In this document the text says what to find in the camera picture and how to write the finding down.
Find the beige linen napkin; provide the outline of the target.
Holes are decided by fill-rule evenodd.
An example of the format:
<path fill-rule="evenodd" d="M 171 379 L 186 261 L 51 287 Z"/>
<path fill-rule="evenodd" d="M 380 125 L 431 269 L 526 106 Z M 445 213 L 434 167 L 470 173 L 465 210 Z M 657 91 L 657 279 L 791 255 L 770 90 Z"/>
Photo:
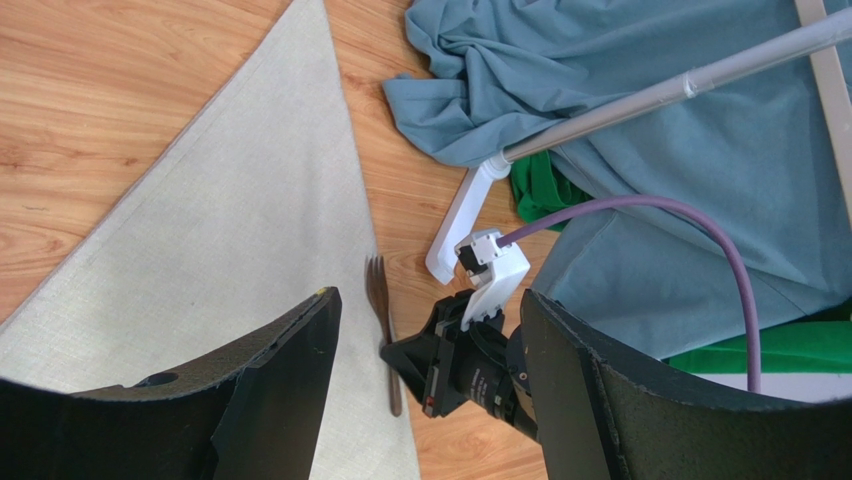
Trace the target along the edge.
<path fill-rule="evenodd" d="M 334 287 L 342 310 L 311 474 L 416 479 L 388 405 L 370 210 L 326 15 L 295 1 L 1 329 L 1 384 L 58 393 L 182 365 Z"/>

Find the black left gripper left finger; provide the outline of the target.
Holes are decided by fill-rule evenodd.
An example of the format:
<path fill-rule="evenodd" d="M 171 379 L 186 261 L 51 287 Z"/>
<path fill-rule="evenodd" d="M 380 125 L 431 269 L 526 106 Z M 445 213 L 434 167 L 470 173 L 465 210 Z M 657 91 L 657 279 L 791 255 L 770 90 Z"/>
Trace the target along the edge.
<path fill-rule="evenodd" d="M 338 343 L 327 287 L 187 363 L 71 394 L 1 384 L 5 479 L 306 479 Z"/>

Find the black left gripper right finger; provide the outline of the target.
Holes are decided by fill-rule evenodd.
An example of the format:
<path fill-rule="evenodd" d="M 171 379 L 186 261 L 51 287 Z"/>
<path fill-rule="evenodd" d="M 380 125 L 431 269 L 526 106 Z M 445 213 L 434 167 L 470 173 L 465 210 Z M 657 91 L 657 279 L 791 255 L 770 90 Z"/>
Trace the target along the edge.
<path fill-rule="evenodd" d="M 847 479 L 851 404 L 676 370 L 527 291 L 522 338 L 552 479 Z"/>

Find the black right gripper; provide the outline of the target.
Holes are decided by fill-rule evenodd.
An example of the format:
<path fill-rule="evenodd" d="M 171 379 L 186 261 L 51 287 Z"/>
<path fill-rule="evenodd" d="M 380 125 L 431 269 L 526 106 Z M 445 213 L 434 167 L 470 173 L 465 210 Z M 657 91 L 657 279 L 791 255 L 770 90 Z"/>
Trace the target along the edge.
<path fill-rule="evenodd" d="M 465 402 L 483 408 L 538 441 L 522 329 L 502 333 L 502 310 L 462 329 L 473 292 L 464 290 L 434 306 L 426 333 L 392 342 L 380 357 L 415 396 L 425 414 L 445 417 Z"/>

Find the dark wooden fork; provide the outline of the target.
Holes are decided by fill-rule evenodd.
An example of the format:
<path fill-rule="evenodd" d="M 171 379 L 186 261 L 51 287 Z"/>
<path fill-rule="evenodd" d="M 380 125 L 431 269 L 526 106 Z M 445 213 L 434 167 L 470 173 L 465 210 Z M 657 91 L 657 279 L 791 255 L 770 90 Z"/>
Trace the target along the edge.
<path fill-rule="evenodd" d="M 385 262 L 381 255 L 373 256 L 366 261 L 365 286 L 369 302 L 381 326 L 384 342 L 390 344 L 393 342 L 393 327 Z M 399 377 L 390 366 L 387 367 L 387 373 L 390 411 L 394 417 L 400 417 L 403 404 Z"/>

